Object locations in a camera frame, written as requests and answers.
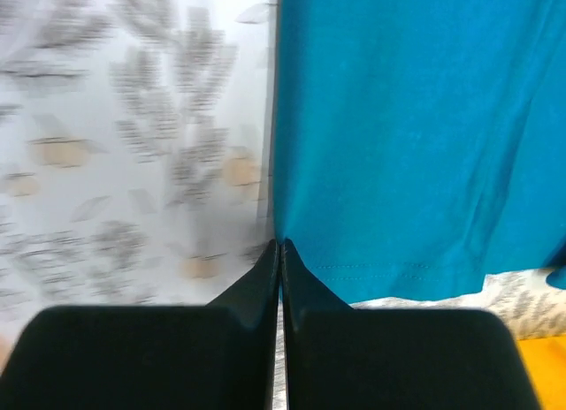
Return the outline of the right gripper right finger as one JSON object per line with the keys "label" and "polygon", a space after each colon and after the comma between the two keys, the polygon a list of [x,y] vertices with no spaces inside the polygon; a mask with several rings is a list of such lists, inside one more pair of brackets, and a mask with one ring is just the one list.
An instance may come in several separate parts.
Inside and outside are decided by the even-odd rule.
{"label": "right gripper right finger", "polygon": [[356,309],[281,246],[291,409],[537,409],[516,343],[478,309]]}

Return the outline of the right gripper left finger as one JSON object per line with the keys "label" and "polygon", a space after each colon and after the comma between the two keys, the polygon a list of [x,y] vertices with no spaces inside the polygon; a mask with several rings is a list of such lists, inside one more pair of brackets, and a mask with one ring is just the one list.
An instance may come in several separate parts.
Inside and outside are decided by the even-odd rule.
{"label": "right gripper left finger", "polygon": [[4,409],[268,409],[279,249],[204,306],[58,306],[22,331]]}

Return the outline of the blue t shirt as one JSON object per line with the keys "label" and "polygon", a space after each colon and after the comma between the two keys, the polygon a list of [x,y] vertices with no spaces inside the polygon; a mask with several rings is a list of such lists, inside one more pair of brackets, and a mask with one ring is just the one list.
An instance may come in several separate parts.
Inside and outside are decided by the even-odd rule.
{"label": "blue t shirt", "polygon": [[278,239],[349,303],[565,285],[565,0],[280,0]]}

